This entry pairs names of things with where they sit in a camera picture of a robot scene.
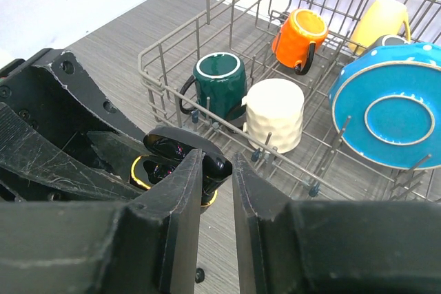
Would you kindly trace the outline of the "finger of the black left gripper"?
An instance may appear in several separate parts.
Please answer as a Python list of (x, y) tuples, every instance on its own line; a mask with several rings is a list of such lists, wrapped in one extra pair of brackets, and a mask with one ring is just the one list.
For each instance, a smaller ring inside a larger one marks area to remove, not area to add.
[(109, 100), (73, 52), (50, 49), (32, 67), (49, 80), (48, 91), (56, 96), (57, 105), (73, 127), (85, 132), (114, 132), (134, 140), (144, 138), (145, 132)]
[(5, 103), (1, 104), (1, 167), (44, 186), (96, 200), (133, 200), (141, 195), (139, 189), (61, 151)]

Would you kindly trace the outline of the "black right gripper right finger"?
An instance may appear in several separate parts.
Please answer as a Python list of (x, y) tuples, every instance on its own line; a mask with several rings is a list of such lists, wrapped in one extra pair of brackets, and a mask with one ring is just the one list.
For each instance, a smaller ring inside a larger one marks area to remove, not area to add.
[(241, 293), (439, 293), (440, 205), (292, 200), (242, 154), (232, 187)]

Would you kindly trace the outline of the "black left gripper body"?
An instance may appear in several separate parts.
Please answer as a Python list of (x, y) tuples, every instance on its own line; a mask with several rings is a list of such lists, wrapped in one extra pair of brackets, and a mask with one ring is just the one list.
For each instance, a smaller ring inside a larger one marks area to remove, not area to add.
[[(72, 126), (57, 98), (48, 91), (47, 78), (41, 78), (32, 64), (50, 49), (43, 49), (31, 58), (16, 59), (1, 71), (1, 104), (5, 103), (26, 124), (42, 137), (85, 166), (111, 174), (107, 161), (97, 155), (88, 134)], [(66, 193), (27, 180), (1, 167), (1, 198), (7, 201), (93, 199)]]

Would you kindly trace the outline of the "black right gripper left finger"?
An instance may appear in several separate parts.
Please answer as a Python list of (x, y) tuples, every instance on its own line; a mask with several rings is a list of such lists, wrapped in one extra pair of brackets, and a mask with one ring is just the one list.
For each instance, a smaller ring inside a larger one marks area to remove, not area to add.
[(131, 202), (5, 202), (2, 293), (192, 293), (203, 153)]

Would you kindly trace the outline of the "black earbud charging case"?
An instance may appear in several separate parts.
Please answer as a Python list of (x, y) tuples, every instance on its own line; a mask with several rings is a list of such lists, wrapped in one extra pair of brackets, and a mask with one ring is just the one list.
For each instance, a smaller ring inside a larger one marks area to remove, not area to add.
[[(129, 181), (144, 190), (151, 189), (177, 170), (194, 149), (203, 151), (203, 159), (205, 155), (225, 157), (220, 148), (210, 140), (176, 127), (157, 127), (144, 137), (143, 143), (148, 153), (133, 160)], [(214, 203), (217, 193), (218, 189), (212, 195), (204, 196), (202, 186), (201, 211)]]

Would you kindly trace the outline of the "black earbud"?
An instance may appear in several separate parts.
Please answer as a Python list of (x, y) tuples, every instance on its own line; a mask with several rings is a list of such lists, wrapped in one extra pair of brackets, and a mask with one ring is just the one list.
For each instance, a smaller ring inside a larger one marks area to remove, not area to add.
[(208, 156), (203, 159), (203, 195), (210, 196), (232, 174), (232, 163), (223, 156)]

